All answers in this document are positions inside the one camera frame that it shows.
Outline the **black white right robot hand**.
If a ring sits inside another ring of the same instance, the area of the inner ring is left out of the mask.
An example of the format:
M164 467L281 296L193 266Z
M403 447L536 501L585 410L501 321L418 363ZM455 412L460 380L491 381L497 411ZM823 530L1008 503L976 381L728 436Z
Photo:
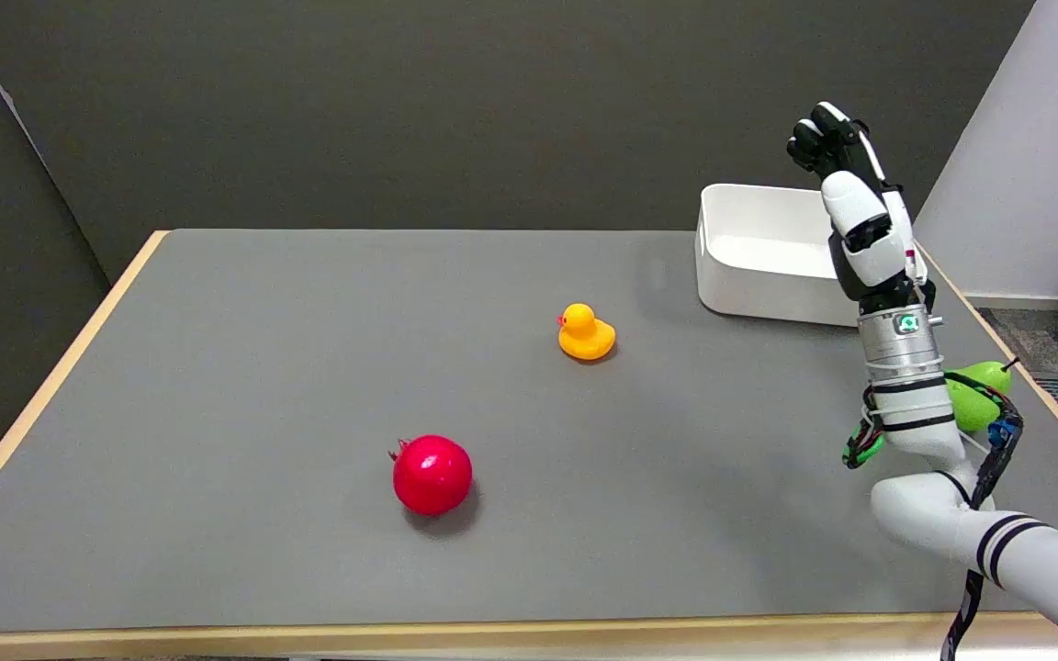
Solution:
M858 313L914 305L932 312L937 288L917 251L902 187L887 180L864 122L818 102L794 125L786 150L798 167L819 177L829 258Z

